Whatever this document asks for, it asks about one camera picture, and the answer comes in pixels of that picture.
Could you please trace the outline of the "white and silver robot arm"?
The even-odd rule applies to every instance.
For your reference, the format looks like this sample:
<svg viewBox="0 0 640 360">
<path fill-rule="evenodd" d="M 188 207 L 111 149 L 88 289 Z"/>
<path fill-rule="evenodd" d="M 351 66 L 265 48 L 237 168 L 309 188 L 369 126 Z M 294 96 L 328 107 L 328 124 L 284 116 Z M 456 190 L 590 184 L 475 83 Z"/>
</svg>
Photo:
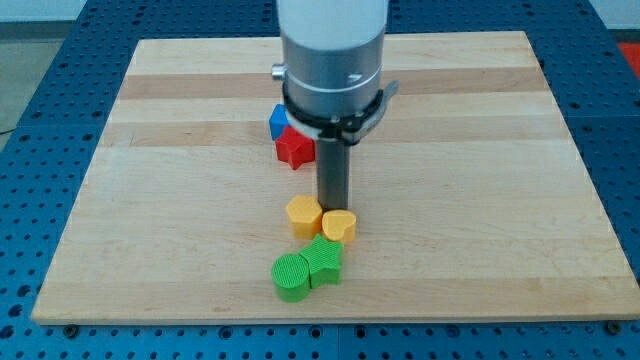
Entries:
<svg viewBox="0 0 640 360">
<path fill-rule="evenodd" d="M 387 0 L 279 0 L 286 102 L 315 117 L 351 116 L 380 86 Z"/>
</svg>

